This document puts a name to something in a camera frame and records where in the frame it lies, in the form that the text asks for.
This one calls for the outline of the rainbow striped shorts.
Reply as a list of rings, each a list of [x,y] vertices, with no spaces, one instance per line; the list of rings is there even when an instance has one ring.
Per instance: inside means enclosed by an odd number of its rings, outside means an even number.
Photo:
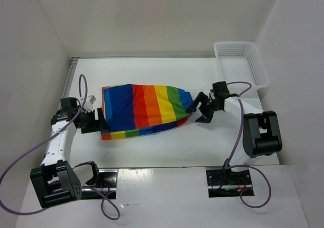
[[[185,124],[193,104],[183,89],[161,85],[126,84],[101,89],[102,110],[109,126],[102,140],[155,134]]]

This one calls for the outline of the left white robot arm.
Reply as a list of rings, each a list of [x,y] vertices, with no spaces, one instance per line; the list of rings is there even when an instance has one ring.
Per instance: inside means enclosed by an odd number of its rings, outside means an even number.
[[[82,197],[82,185],[69,163],[77,129],[81,133],[109,128],[101,108],[93,109],[96,98],[62,98],[61,108],[51,119],[52,139],[41,165],[31,170],[30,179],[42,208],[47,209]]]

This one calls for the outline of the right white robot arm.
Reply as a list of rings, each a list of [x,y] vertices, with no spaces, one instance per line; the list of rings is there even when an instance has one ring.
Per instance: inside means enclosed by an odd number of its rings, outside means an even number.
[[[222,167],[222,179],[227,184],[235,183],[240,172],[255,166],[260,158],[271,156],[282,149],[277,114],[271,110],[264,111],[243,100],[243,94],[252,88],[252,84],[244,81],[241,84],[247,88],[240,93],[231,93],[228,89],[229,83],[216,82],[209,95],[199,92],[186,108],[188,113],[197,110],[201,112],[201,116],[196,119],[198,123],[210,123],[216,111],[224,111],[239,119],[237,139]]]

